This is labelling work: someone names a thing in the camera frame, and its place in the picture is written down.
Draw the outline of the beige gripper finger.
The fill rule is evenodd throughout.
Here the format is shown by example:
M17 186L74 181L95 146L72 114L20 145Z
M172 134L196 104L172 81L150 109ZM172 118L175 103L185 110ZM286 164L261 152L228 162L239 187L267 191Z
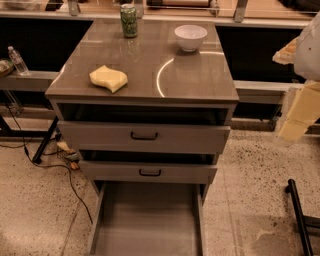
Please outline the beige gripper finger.
M308 82L299 88L280 127L278 137L286 143L298 141L320 118L320 82Z
M298 38L294 38L286 46L277 51L273 55L272 60L282 65L293 64L295 59L297 40Z

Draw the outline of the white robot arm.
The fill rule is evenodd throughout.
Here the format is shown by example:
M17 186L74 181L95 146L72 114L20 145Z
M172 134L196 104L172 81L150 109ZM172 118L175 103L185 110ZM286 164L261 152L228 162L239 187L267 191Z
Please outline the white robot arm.
M299 140L320 118L320 12L301 34L277 51L272 60L294 65L294 72L306 82L295 93L278 137L286 143Z

